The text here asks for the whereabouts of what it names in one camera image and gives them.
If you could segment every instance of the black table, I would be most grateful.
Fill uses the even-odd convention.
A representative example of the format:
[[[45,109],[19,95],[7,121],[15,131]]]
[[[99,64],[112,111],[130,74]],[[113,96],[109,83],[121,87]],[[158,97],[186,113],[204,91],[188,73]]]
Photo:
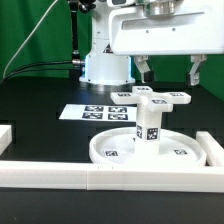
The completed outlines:
[[[185,91],[189,105],[163,115],[162,127],[195,137],[205,130],[224,146],[224,103],[198,86],[152,83],[154,91]],[[132,122],[59,120],[65,104],[114,105],[109,93],[59,78],[14,78],[0,86],[0,124],[13,142],[1,160],[90,163],[90,139]],[[224,223],[224,194],[0,189],[0,223]]]

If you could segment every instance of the white plastic part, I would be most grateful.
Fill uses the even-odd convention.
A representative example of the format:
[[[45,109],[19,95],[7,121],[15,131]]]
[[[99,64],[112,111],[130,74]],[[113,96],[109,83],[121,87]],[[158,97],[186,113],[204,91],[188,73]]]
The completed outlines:
[[[90,158],[96,164],[122,164],[148,167],[204,166],[206,154],[196,140],[161,129],[159,153],[150,148],[135,148],[136,129],[117,128],[102,132],[90,141]]]
[[[210,166],[224,167],[224,150],[208,132],[197,132],[196,140],[206,152]]]
[[[202,137],[210,135],[203,132]],[[221,149],[213,140],[208,144],[214,151],[211,160]],[[224,167],[0,161],[0,187],[223,193]]]
[[[148,158],[159,153],[162,112],[171,112],[175,103],[189,103],[191,96],[184,92],[157,93],[148,86],[133,86],[132,93],[111,93],[111,99],[119,105],[137,104],[135,153]]]
[[[91,164],[0,162],[0,187],[86,189]]]
[[[134,83],[131,58],[114,55],[110,48],[108,18],[111,9],[106,2],[96,1],[92,10],[92,49],[86,56],[85,74],[81,82],[119,86]]]
[[[88,171],[87,189],[224,192],[224,168],[99,165]]]
[[[12,130],[10,125],[0,125],[0,155],[12,142]]]
[[[168,16],[143,6],[113,10],[109,36],[117,55],[195,55],[224,52],[224,0],[181,0]]]

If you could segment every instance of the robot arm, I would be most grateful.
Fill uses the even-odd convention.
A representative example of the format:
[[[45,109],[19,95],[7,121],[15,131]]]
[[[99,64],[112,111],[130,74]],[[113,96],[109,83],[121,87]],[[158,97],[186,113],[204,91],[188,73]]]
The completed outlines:
[[[78,22],[77,12],[80,10],[82,13],[88,13],[91,9],[96,7],[95,0],[67,0],[71,10],[72,21],[72,60],[73,64],[80,64],[80,55],[78,49]]]
[[[191,85],[206,54],[224,52],[224,0],[109,0],[111,48],[118,55],[193,55]]]

